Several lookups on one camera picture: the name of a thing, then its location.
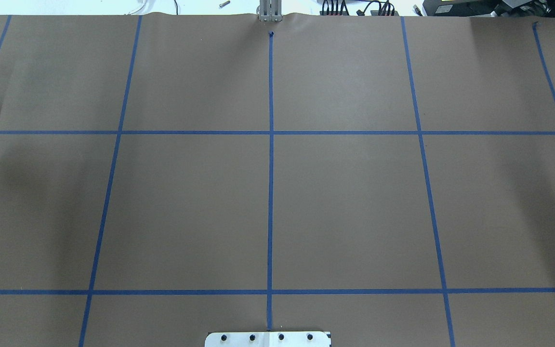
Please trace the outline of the black monitor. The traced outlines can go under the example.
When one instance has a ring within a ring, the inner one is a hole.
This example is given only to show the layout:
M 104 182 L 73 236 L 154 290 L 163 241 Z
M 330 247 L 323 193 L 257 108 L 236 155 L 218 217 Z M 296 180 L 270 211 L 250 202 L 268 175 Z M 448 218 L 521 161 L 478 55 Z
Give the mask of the black monitor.
M 555 18 L 555 0 L 423 0 L 428 17 Z

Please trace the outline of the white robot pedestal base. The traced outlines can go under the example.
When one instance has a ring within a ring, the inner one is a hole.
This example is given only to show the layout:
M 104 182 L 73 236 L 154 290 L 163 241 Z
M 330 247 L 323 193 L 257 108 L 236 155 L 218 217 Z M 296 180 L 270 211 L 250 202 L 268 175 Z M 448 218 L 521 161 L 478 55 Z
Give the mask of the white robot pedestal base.
M 331 347 L 328 332 L 214 332 L 208 334 L 205 347 Z

